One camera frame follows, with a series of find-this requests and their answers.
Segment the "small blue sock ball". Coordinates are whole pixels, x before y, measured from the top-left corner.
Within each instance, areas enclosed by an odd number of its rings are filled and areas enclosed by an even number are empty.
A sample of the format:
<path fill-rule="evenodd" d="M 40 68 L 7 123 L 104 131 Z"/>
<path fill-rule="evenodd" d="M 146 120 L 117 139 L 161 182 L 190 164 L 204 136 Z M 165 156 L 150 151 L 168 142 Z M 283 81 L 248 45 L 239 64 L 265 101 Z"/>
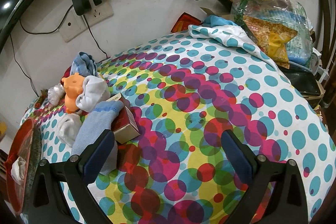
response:
<path fill-rule="evenodd" d="M 97 76 L 97 65 L 93 57 L 85 52 L 79 52 L 71 65 L 70 75 L 78 73 L 83 77 Z"/>

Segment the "dark red gold box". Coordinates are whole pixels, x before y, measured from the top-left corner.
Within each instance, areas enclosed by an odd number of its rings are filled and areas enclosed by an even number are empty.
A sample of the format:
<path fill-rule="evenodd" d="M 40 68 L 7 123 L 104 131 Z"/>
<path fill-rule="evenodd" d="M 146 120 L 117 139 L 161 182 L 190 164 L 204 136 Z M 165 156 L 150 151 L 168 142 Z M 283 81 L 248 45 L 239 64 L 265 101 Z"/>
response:
<path fill-rule="evenodd" d="M 130 103 L 125 97 L 118 93 L 108 101 L 121 101 L 123 108 L 118 117 L 112 122 L 111 130 L 114 132 L 116 142 L 123 144 L 140 135 L 133 113 L 130 110 Z"/>

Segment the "orange plush toy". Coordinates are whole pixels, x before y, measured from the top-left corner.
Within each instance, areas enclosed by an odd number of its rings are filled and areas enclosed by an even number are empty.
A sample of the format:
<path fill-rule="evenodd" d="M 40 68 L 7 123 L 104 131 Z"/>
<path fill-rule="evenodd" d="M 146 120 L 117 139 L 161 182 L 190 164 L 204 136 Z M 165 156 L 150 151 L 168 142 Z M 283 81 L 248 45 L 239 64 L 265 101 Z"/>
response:
<path fill-rule="evenodd" d="M 74 113 L 79 109 L 76 105 L 76 99 L 83 92 L 84 79 L 85 78 L 78 72 L 61 79 L 66 93 L 64 103 L 66 106 L 66 113 L 68 114 Z"/>

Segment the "red packet by wall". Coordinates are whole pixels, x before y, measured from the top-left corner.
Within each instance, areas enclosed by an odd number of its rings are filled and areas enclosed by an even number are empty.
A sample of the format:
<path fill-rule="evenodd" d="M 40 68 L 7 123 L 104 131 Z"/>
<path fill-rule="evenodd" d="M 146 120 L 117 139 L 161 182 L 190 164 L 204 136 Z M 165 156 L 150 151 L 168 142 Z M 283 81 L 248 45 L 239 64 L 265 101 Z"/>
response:
<path fill-rule="evenodd" d="M 188 26 L 191 24 L 200 26 L 202 24 L 202 21 L 184 12 L 183 14 L 181 14 L 181 16 L 178 18 L 176 23 L 173 25 L 173 28 L 171 29 L 171 33 L 188 30 Z"/>

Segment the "brown small toy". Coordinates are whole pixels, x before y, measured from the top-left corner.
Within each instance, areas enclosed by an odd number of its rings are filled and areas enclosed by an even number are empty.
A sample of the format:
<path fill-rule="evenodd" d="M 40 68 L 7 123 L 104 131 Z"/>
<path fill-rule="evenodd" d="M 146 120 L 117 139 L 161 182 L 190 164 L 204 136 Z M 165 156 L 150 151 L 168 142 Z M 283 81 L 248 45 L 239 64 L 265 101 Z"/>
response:
<path fill-rule="evenodd" d="M 48 90 L 47 89 L 41 90 L 41 95 L 39 96 L 39 98 L 35 102 L 34 108 L 39 109 L 41 107 L 42 103 L 46 100 L 47 97 L 48 97 Z"/>

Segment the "grey white sock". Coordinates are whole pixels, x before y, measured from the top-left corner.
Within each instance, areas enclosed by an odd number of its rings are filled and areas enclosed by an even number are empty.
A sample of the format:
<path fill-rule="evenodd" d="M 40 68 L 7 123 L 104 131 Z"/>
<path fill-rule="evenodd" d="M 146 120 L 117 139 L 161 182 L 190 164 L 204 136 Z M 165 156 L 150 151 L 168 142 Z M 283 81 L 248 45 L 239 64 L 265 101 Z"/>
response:
<path fill-rule="evenodd" d="M 91 112 L 101 101 L 110 98 L 108 84 L 101 77 L 87 76 L 84 78 L 83 91 L 76 98 L 76 106 L 85 112 Z"/>

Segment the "white sock ball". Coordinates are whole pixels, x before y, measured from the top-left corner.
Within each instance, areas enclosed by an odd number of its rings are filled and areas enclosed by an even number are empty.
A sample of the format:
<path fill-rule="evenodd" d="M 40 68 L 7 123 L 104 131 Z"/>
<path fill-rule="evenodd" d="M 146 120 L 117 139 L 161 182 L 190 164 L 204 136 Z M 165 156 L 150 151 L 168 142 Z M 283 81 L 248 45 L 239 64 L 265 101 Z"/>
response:
<path fill-rule="evenodd" d="M 66 114 L 58 122 L 56 135 L 62 143 L 72 147 L 81 126 L 82 122 L 79 115 L 75 113 Z"/>

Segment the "white wall socket plate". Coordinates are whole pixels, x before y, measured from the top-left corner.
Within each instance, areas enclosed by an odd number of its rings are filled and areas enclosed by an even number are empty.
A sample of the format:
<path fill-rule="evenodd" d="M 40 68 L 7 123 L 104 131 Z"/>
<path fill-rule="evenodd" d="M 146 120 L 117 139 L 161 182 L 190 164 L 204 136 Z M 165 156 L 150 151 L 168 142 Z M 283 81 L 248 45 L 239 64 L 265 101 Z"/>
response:
<path fill-rule="evenodd" d="M 92 6 L 90 11 L 82 16 L 78 16 L 72 8 L 65 17 L 63 24 L 59 28 L 59 32 L 66 43 L 70 42 L 87 29 L 84 18 L 86 18 L 89 26 L 92 27 L 114 14 L 111 0 L 102 0 L 102 3 L 98 6 L 94 4 L 93 0 L 89 1 Z"/>

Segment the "plastic bag of snacks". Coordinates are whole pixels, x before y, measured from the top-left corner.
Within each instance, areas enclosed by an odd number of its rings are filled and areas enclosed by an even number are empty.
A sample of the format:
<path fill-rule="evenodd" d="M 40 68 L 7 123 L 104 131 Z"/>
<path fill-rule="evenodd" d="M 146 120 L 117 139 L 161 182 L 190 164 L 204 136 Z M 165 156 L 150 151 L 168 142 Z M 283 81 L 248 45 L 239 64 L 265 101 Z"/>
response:
<path fill-rule="evenodd" d="M 278 66 L 310 69 L 313 51 L 303 6 L 292 0 L 230 0 L 231 18 Z"/>

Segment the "polka dot bedsheet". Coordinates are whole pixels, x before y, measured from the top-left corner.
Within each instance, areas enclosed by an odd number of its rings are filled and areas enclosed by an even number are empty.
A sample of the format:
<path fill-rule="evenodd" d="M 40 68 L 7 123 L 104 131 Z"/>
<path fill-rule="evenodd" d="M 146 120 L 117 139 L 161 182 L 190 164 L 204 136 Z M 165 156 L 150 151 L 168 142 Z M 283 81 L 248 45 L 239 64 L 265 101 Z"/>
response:
<path fill-rule="evenodd" d="M 194 27 L 97 65 L 130 103 L 139 136 L 89 189 L 113 223 L 224 223 L 247 186 L 221 147 L 230 129 L 254 153 L 297 162 L 307 216 L 335 180 L 335 144 L 305 98 L 232 26 Z"/>

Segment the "crumpled white plastic wrap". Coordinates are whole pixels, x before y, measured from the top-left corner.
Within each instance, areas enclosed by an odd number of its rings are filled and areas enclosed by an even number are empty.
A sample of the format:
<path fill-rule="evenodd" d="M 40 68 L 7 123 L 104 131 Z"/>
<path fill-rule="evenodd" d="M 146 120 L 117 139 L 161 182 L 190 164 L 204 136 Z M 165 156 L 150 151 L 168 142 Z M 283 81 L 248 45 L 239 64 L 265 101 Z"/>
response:
<path fill-rule="evenodd" d="M 64 96 L 65 90 L 61 83 L 58 83 L 48 90 L 48 101 L 53 106 L 56 106 Z"/>

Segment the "light blue sock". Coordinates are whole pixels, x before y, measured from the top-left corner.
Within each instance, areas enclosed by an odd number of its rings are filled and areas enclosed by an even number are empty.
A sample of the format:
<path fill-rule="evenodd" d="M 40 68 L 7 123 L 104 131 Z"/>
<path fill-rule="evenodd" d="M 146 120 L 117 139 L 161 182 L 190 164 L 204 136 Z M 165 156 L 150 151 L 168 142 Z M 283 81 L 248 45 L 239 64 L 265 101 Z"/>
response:
<path fill-rule="evenodd" d="M 93 144 L 104 130 L 110 130 L 112 122 L 124 107 L 121 101 L 101 101 L 86 116 L 72 145 L 71 155 L 80 155 Z"/>

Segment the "red round tray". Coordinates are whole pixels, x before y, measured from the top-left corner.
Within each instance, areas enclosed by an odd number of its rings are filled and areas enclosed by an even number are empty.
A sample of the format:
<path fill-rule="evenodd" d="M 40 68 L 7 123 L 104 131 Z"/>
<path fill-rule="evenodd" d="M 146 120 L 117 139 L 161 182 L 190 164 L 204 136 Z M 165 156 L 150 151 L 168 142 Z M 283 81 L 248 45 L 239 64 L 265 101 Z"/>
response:
<path fill-rule="evenodd" d="M 18 129 L 5 161 L 7 194 L 16 215 L 28 212 L 41 150 L 41 132 L 35 120 L 27 118 Z"/>

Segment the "black power adapter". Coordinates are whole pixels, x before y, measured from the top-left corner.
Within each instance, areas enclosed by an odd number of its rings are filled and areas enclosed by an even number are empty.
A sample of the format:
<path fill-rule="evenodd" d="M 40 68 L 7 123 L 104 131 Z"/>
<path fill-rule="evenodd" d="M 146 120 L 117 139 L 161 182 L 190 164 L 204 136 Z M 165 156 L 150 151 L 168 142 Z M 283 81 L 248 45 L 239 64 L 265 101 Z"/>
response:
<path fill-rule="evenodd" d="M 92 9 L 89 0 L 72 0 L 72 5 L 78 16 L 82 16 Z"/>

